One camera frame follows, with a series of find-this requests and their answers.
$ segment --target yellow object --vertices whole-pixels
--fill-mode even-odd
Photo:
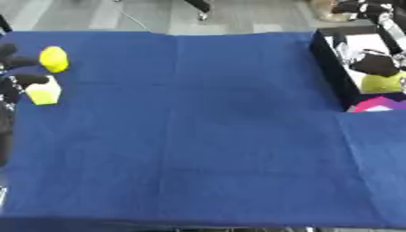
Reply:
[[[406,72],[400,71],[391,77],[366,75],[362,79],[362,93],[401,92],[400,79],[406,78]]]
[[[62,88],[51,75],[48,83],[34,83],[25,89],[27,95],[36,105],[56,104],[61,95]]]
[[[57,46],[49,46],[40,54],[40,63],[51,73],[60,73],[69,67],[68,55]]]

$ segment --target table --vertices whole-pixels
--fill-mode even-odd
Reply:
[[[406,227],[406,112],[341,112],[311,36],[8,34],[72,65],[19,103],[3,223]]]

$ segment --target open box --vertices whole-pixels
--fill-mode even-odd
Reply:
[[[365,73],[343,66],[333,49],[332,35],[337,30],[347,35],[348,44],[354,49],[375,49],[385,53],[389,50],[374,26],[320,29],[314,33],[310,50],[344,111],[406,109],[406,94],[403,92],[362,93],[361,82]]]

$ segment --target black box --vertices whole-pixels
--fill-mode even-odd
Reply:
[[[358,34],[379,35],[376,33],[374,26],[319,29],[314,33],[310,50],[321,68],[324,78],[342,104],[343,110],[359,112],[406,109],[406,94],[403,92],[361,92],[350,71],[342,66],[334,49],[327,41],[328,37],[332,36],[337,30],[348,36]]]

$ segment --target cable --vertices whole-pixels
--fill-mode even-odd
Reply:
[[[120,13],[128,18],[130,18],[133,22],[137,23],[138,25],[140,25],[142,28],[144,28],[146,31],[150,32],[150,29],[145,26],[142,22],[138,21],[135,17],[127,14],[125,11],[123,11],[120,7],[117,7],[120,11]]]

